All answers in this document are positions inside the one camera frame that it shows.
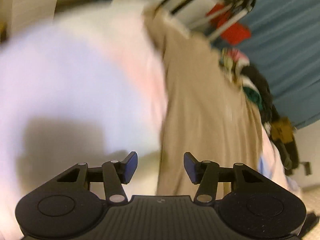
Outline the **pile of mixed clothes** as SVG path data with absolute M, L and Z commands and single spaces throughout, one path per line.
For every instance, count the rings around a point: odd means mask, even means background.
M 249 101 L 259 109 L 261 123 L 268 127 L 273 119 L 273 96 L 265 77 L 249 58 L 236 48 L 223 48 L 220 66 L 229 80 L 239 85 Z

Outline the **brown and black bag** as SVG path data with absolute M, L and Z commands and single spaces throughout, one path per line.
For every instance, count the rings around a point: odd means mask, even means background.
M 272 122 L 265 122 L 264 128 L 279 151 L 285 174 L 293 175 L 294 170 L 299 167 L 300 160 L 291 121 L 287 116 L 280 117 Z

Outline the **pastel tie-dye bed sheet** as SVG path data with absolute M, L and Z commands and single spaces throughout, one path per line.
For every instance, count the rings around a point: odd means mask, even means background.
M 18 201 L 73 164 L 135 151 L 128 196 L 157 194 L 168 94 L 145 2 L 71 10 L 1 45 L 1 239 L 20 239 Z M 262 127 L 258 170 L 300 195 Z

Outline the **tan printed t-shirt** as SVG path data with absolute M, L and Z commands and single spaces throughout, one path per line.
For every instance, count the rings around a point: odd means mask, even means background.
M 262 151 L 260 113 L 221 70 L 220 52 L 163 9 L 149 7 L 143 15 L 163 60 L 168 94 L 157 194 L 195 194 L 197 187 L 183 166 L 185 152 L 222 167 L 244 163 L 257 169 Z

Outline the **blue curtain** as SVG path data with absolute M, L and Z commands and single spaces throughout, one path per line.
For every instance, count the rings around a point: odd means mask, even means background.
M 267 79 L 280 115 L 296 128 L 319 120 L 319 0 L 256 0 L 236 45 Z

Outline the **red bag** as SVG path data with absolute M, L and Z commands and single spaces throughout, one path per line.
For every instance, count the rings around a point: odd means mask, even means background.
M 210 27 L 213 31 L 207 35 L 210 41 L 221 38 L 230 45 L 240 44 L 251 37 L 248 27 L 239 21 L 251 11 L 251 8 L 241 8 L 238 12 L 231 5 L 216 4 L 207 14 Z

